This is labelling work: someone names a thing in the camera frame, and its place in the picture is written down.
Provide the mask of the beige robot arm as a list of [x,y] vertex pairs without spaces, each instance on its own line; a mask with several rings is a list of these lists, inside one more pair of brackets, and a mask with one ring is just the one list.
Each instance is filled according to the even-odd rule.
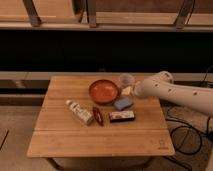
[[131,86],[134,97],[157,97],[213,117],[213,88],[177,85],[168,71],[158,72],[140,81],[124,73],[119,76],[119,82],[123,87]]

